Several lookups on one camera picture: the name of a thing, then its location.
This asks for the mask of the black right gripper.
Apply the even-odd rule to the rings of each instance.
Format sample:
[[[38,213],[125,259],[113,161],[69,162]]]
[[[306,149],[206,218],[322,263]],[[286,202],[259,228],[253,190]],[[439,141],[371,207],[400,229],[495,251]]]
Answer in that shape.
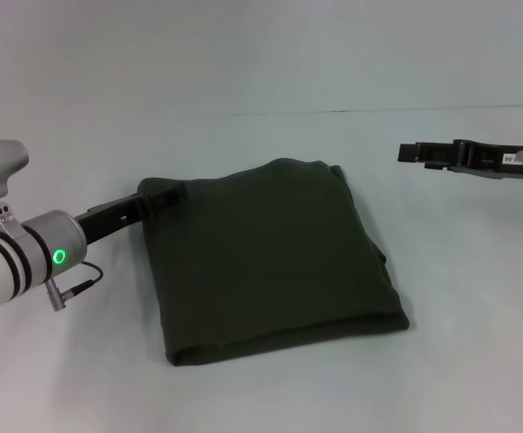
[[[399,146],[398,161],[425,163],[424,168],[428,170],[449,170],[496,180],[523,180],[523,146],[519,145],[469,140],[456,140],[454,144],[402,143]]]

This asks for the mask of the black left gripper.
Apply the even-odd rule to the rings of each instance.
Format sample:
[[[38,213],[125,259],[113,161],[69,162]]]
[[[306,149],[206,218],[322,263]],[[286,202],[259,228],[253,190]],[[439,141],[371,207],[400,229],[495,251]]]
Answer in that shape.
[[[187,198],[184,186],[148,194],[133,194],[90,208],[76,216],[87,245],[93,244],[123,228],[156,217],[160,212],[182,203]]]

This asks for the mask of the dark green t-shirt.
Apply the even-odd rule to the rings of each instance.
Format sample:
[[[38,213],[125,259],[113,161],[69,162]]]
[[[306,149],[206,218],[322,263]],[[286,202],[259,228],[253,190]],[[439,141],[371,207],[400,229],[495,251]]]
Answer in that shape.
[[[408,329],[339,166],[278,159],[183,186],[142,225],[171,364]]]

